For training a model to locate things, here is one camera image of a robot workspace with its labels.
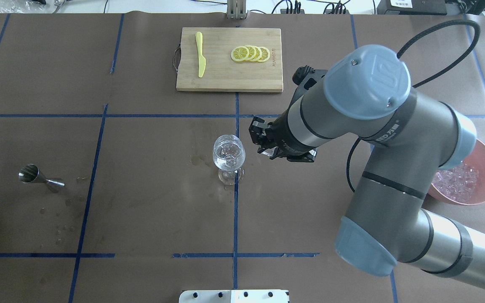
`table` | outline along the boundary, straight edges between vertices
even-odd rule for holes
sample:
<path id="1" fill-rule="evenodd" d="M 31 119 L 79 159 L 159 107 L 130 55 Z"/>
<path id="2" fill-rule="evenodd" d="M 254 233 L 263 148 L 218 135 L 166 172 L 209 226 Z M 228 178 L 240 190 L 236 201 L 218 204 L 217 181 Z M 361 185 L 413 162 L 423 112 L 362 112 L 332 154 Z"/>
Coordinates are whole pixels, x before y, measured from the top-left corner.
<path id="1" fill-rule="evenodd" d="M 177 302 L 183 290 L 289 289 L 292 302 L 480 302 L 485 291 L 400 263 L 378 278 L 333 250 L 352 197 L 345 159 L 354 135 L 317 163 L 254 153 L 253 115 L 287 108 L 299 66 L 328 69 L 354 48 L 399 48 L 441 21 L 430 16 L 262 16 L 223 13 L 0 15 L 0 302 Z M 485 143 L 485 17 L 475 53 L 419 90 L 468 115 Z M 279 27 L 284 92 L 175 90 L 182 27 Z M 449 27 L 402 58 L 414 82 L 470 43 Z M 217 182 L 212 144 L 240 135 L 245 178 Z M 352 162 L 358 180 L 369 157 Z M 35 163 L 65 191 L 24 185 Z M 485 232 L 485 204 L 426 209 Z"/>

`metal bracket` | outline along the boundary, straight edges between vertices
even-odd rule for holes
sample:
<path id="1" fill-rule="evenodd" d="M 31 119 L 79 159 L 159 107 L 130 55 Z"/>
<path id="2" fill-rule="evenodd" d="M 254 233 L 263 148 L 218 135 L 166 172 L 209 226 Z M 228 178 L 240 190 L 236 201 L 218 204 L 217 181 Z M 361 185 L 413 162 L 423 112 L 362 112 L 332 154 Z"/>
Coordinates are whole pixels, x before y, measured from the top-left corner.
<path id="1" fill-rule="evenodd" d="M 184 291 L 179 303 L 289 303 L 287 290 Z"/>
<path id="2" fill-rule="evenodd" d="M 228 19 L 246 19 L 246 0 L 227 0 Z"/>

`plastic knife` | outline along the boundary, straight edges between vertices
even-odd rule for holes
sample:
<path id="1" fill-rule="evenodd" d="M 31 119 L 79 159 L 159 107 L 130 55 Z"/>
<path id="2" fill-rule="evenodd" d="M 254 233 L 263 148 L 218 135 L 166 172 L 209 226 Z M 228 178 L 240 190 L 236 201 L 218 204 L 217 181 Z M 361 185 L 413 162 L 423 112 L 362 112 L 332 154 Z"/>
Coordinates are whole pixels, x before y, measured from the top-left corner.
<path id="1" fill-rule="evenodd" d="M 207 60 L 203 57 L 203 34 L 202 32 L 196 32 L 196 45 L 198 46 L 198 77 L 203 77 L 205 73 L 205 65 Z"/>

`black device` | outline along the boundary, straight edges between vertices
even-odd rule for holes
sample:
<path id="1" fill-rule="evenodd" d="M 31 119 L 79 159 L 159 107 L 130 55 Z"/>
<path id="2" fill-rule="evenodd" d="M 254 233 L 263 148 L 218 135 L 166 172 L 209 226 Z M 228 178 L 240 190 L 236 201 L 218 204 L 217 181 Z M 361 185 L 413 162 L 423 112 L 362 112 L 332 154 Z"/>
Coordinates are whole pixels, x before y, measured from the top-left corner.
<path id="1" fill-rule="evenodd" d="M 445 0 L 381 0 L 379 15 L 446 15 Z"/>

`electrical cable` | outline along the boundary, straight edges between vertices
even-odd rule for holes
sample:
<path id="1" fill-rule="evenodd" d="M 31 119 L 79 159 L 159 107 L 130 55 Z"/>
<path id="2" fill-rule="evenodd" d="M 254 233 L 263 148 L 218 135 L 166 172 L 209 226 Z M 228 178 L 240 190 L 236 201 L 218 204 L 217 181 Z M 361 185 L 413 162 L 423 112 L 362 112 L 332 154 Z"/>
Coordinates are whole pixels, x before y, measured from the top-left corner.
<path id="1" fill-rule="evenodd" d="M 291 2 L 291 0 L 280 0 L 280 1 L 277 3 L 277 5 L 275 5 L 275 6 L 274 6 L 273 11 L 271 12 L 271 14 L 272 14 L 272 13 L 274 13 L 274 11 L 275 11 L 275 10 L 276 10 L 276 8 L 278 7 L 278 5 L 280 5 L 280 4 L 281 4 L 281 2 L 284 2 L 284 1 L 285 1 L 285 3 L 287 4 L 287 8 L 285 9 L 285 11 L 286 11 L 286 12 L 288 12 L 288 11 L 289 11 L 289 6 L 291 6 L 291 9 L 293 9 L 293 2 Z"/>
<path id="2" fill-rule="evenodd" d="M 347 178 L 347 184 L 349 184 L 349 188 L 354 192 L 353 184 L 351 183 L 351 177 L 349 176 L 349 167 L 351 165 L 351 157 L 353 157 L 354 150 L 357 148 L 358 144 L 360 143 L 360 137 L 358 137 L 355 141 L 353 146 L 351 146 L 351 150 L 349 151 L 349 155 L 347 156 L 347 164 L 345 165 L 345 177 Z"/>
<path id="3" fill-rule="evenodd" d="M 447 67 L 445 67 L 444 69 L 442 69 L 438 73 L 435 73 L 435 75 L 428 77 L 425 80 L 422 80 L 419 83 L 413 85 L 414 88 L 418 88 L 419 86 L 426 84 L 426 83 L 432 81 L 433 79 L 441 76 L 442 74 L 450 71 L 453 67 L 458 65 L 458 63 L 462 62 L 462 60 L 464 60 L 467 56 L 469 56 L 470 52 L 472 52 L 472 50 L 477 45 L 478 39 L 480 37 L 480 25 L 478 25 L 477 22 L 471 21 L 471 20 L 451 20 L 451 21 L 439 23 L 438 25 L 435 25 L 434 27 L 430 27 L 429 29 L 426 29 L 425 31 L 423 31 L 423 32 L 419 33 L 418 35 L 414 36 L 413 38 L 411 38 L 411 40 L 409 40 L 398 51 L 397 57 L 399 59 L 400 57 L 402 57 L 402 55 L 405 53 L 405 51 L 408 50 L 408 48 L 410 46 L 412 46 L 412 44 L 414 44 L 416 41 L 420 40 L 420 38 L 422 38 L 426 35 L 429 35 L 429 34 L 435 32 L 439 29 L 443 29 L 445 27 L 450 27 L 452 25 L 469 25 L 470 27 L 473 27 L 473 29 L 475 30 L 475 34 L 474 34 L 474 37 L 473 37 L 473 41 L 471 42 L 471 45 L 469 46 L 469 48 L 467 48 L 467 50 L 465 50 L 465 52 L 458 59 L 456 59 L 456 61 L 452 62 L 450 65 L 448 65 Z"/>
<path id="4" fill-rule="evenodd" d="M 216 1 L 209 1 L 209 0 L 190 0 L 190 1 L 227 5 L 227 3 L 224 3 L 224 2 L 216 2 Z"/>
<path id="5" fill-rule="evenodd" d="M 323 14 L 326 14 L 327 13 L 327 8 L 329 8 L 329 5 L 333 6 L 333 9 L 332 10 L 334 10 L 334 3 L 329 2 L 329 4 L 327 4 L 327 6 L 325 6 L 325 9 L 323 10 Z"/>
<path id="6" fill-rule="evenodd" d="M 419 86 L 421 86 L 425 83 L 428 83 L 428 82 L 434 80 L 435 78 L 443 75 L 444 73 L 450 71 L 450 69 L 452 69 L 453 67 L 458 65 L 458 63 L 462 62 L 462 60 L 464 60 L 467 56 L 469 56 L 470 52 L 473 51 L 473 49 L 475 48 L 475 46 L 478 43 L 478 40 L 479 40 L 479 37 L 480 37 L 480 25 L 478 25 L 477 22 L 471 21 L 471 20 L 451 20 L 451 21 L 439 23 L 439 24 L 437 24 L 433 27 L 430 27 L 429 29 L 426 29 L 423 32 L 420 32 L 418 35 L 411 38 L 404 46 L 402 46 L 402 48 L 396 54 L 396 57 L 399 59 L 406 52 L 406 50 L 408 50 L 408 48 L 410 48 L 412 46 L 412 44 L 414 44 L 416 41 L 420 40 L 424 36 L 429 35 L 430 33 L 433 33 L 435 31 L 438 31 L 439 29 L 443 29 L 445 27 L 450 27 L 452 25 L 468 25 L 470 27 L 473 27 L 475 33 L 474 33 L 473 40 L 471 41 L 469 48 L 467 48 L 467 50 L 465 50 L 465 52 L 460 57 L 458 57 L 458 59 L 456 59 L 456 61 L 450 63 L 450 65 L 448 65 L 447 67 L 445 67 L 444 69 L 442 69 L 438 73 L 435 73 L 433 76 L 428 77 L 425 80 L 420 81 L 419 83 L 413 85 L 413 88 L 418 88 Z M 360 143 L 360 140 L 361 140 L 361 138 L 359 137 L 354 142 L 353 146 L 351 147 L 351 150 L 349 151 L 347 163 L 345 165 L 345 174 L 347 176 L 347 182 L 349 184 L 349 188 L 353 192 L 354 192 L 354 188 L 353 188 L 353 184 L 351 182 L 351 178 L 349 177 L 349 168 L 350 168 L 350 165 L 351 165 L 351 158 L 352 158 L 353 152 L 354 152 L 355 148 L 358 146 L 358 144 Z"/>

